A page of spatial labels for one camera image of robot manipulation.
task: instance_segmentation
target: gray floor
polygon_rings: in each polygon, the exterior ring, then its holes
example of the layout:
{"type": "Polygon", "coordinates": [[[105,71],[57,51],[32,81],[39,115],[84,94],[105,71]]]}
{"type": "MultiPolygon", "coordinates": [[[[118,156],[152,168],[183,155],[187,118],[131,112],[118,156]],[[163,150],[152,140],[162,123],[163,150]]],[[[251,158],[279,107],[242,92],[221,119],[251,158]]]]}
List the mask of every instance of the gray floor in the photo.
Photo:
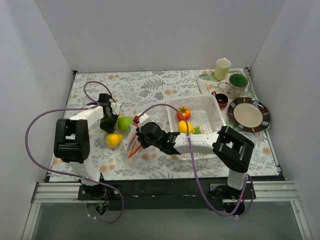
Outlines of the gray floor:
{"type": "Polygon", "coordinates": [[[87,217],[85,203],[43,203],[32,239],[299,240],[301,235],[290,202],[255,202],[238,220],[206,209],[126,210],[114,224],[87,217]]]}

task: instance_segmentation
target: brown rimmed plate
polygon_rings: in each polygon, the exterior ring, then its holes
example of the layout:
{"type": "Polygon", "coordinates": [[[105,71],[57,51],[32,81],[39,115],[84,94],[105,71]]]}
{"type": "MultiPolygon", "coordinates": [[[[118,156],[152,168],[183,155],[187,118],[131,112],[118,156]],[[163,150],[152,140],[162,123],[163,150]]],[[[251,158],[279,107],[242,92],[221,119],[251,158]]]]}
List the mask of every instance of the brown rimmed plate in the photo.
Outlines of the brown rimmed plate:
{"type": "Polygon", "coordinates": [[[256,133],[270,126],[270,113],[258,100],[239,97],[230,103],[228,108],[230,120],[240,129],[256,133]]]}

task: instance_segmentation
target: brown bowl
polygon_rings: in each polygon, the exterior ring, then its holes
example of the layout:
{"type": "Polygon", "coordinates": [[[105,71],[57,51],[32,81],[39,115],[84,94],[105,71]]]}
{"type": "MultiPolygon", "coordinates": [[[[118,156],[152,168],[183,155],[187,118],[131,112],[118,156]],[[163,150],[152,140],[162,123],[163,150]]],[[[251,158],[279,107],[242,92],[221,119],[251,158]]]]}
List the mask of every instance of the brown bowl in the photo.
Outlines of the brown bowl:
{"type": "Polygon", "coordinates": [[[228,97],[223,93],[215,95],[216,101],[219,104],[220,109],[224,109],[228,105],[228,97]]]}

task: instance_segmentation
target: white plastic basket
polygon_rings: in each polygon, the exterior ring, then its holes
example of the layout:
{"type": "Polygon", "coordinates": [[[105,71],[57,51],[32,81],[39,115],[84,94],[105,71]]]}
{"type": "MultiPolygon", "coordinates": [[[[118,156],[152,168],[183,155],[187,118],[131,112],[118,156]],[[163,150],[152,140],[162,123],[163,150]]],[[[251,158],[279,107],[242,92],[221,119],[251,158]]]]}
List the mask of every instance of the white plastic basket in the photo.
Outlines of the white plastic basket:
{"type": "MultiPolygon", "coordinates": [[[[213,95],[199,94],[191,96],[181,96],[170,99],[167,104],[180,108],[181,106],[188,107],[191,112],[191,117],[188,120],[195,128],[200,127],[202,134],[210,134],[217,132],[226,123],[222,117],[218,102],[213,95]]],[[[168,119],[171,132],[178,132],[177,112],[171,107],[167,107],[168,119]]],[[[194,159],[207,159],[211,158],[214,154],[194,153],[194,159]]],[[[191,154],[186,153],[178,155],[182,160],[190,160],[191,154]]]]}

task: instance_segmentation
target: tabletop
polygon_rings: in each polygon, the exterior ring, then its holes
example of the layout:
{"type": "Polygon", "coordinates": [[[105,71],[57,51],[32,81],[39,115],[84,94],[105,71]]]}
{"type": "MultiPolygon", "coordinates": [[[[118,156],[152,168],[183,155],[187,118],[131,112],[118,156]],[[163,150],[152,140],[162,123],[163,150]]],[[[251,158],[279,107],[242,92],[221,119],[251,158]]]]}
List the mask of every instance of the tabletop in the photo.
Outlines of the tabletop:
{"type": "MultiPolygon", "coordinates": [[[[210,74],[213,70],[177,70],[177,71],[132,71],[108,73],[77,73],[68,98],[67,108],[86,106],[90,100],[83,92],[88,81],[105,84],[116,102],[122,103],[120,113],[134,117],[147,107],[158,103],[166,103],[170,98],[197,95],[201,89],[197,82],[199,75],[210,74]]],[[[248,85],[242,96],[255,97],[252,83],[248,85]]],[[[98,99],[99,93],[106,90],[99,84],[89,84],[88,94],[98,99]]],[[[65,113],[65,118],[77,114],[75,111],[65,113]]],[[[148,112],[163,130],[170,131],[167,110],[155,107],[148,112]]],[[[248,173],[252,176],[278,175],[275,153],[265,131],[242,133],[255,143],[248,173]]],[[[115,149],[106,145],[106,135],[95,123],[89,129],[90,155],[95,167],[103,174],[105,180],[143,180],[167,178],[193,178],[190,160],[179,159],[176,155],[166,155],[151,146],[141,149],[133,157],[127,158],[121,144],[115,149]]],[[[50,168],[62,172],[75,173],[71,166],[61,159],[52,157],[50,168]]],[[[202,178],[226,177],[229,169],[218,157],[199,159],[196,161],[198,176],[202,178]]],[[[50,182],[77,181],[78,179],[62,174],[52,173],[50,182]]]]}

